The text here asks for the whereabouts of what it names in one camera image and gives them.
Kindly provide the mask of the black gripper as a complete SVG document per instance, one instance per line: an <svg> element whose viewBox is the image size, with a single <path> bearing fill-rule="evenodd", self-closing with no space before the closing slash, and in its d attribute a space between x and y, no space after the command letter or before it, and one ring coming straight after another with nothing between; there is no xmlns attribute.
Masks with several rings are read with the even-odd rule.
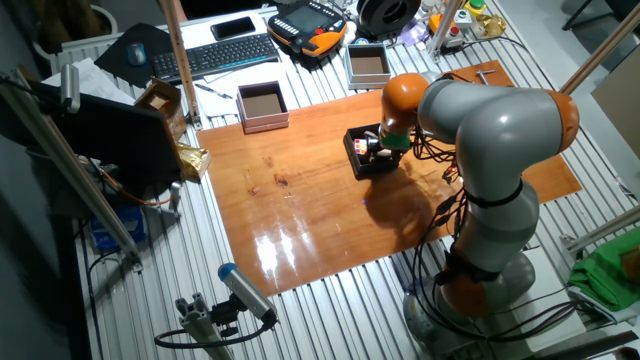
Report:
<svg viewBox="0 0 640 360"><path fill-rule="evenodd" d="M367 136L367 154L370 161L391 161L400 157L398 150L384 148L375 136Z"/></svg>

